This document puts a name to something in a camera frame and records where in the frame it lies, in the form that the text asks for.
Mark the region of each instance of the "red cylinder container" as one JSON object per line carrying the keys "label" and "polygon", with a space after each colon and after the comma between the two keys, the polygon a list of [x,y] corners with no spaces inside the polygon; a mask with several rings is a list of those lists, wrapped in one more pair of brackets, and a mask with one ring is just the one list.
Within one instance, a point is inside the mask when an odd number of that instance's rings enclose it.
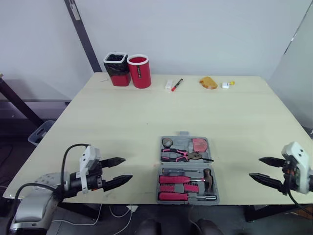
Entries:
{"label": "red cylinder container", "polygon": [[132,55],[127,58],[128,68],[134,86],[147,88],[151,85],[149,58],[146,55]]}

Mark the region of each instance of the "gray toolbox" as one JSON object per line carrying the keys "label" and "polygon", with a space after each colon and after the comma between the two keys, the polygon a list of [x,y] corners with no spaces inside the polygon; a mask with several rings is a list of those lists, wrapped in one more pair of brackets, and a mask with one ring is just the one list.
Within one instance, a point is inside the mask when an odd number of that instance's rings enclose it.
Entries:
{"label": "gray toolbox", "polygon": [[159,204],[217,205],[220,201],[210,145],[205,137],[163,136],[156,200]]}

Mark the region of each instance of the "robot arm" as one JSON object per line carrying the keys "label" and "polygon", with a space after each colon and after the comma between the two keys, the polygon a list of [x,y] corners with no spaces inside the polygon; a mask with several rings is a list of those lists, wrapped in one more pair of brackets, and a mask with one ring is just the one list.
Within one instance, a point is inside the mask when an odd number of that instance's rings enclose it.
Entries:
{"label": "robot arm", "polygon": [[61,193],[60,173],[46,174],[35,181],[56,190],[34,187],[18,206],[15,216],[8,224],[7,233],[45,235],[59,202],[64,198],[74,197],[79,191],[84,194],[99,188],[108,191],[128,182],[132,175],[121,175],[111,181],[102,180],[102,168],[113,167],[124,161],[123,158],[100,161],[99,149],[89,145],[80,158],[80,171],[72,174],[65,173],[64,193]]}
{"label": "robot arm", "polygon": [[265,186],[275,188],[284,195],[288,190],[294,190],[303,194],[313,191],[313,172],[309,167],[310,157],[297,142],[291,142],[284,146],[282,155],[285,159],[264,157],[259,160],[274,167],[282,167],[285,181],[270,178],[260,173],[249,174],[255,181]]}

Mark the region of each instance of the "pink screwdriver handle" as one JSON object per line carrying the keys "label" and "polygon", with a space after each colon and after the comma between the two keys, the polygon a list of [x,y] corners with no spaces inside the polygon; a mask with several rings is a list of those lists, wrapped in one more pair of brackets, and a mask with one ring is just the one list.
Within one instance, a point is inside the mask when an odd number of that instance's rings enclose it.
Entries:
{"label": "pink screwdriver handle", "polygon": [[160,176],[160,184],[183,184],[189,183],[190,178],[186,176]]}
{"label": "pink screwdriver handle", "polygon": [[158,195],[159,200],[161,201],[187,201],[187,193],[176,193],[176,192],[161,192]]}
{"label": "pink screwdriver handle", "polygon": [[175,192],[174,185],[160,185],[161,192]]}
{"label": "pink screwdriver handle", "polygon": [[184,184],[184,190],[186,192],[199,192],[199,186],[198,185]]}

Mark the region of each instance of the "person's knee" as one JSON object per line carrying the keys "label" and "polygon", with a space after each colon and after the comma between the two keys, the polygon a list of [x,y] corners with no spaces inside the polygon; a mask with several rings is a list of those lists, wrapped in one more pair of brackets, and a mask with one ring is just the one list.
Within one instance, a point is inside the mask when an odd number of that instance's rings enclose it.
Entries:
{"label": "person's knee", "polygon": [[161,224],[154,219],[143,221],[135,232],[135,235],[161,235]]}
{"label": "person's knee", "polygon": [[208,219],[199,219],[197,225],[201,229],[203,235],[223,235],[222,231],[214,224],[211,220]]}

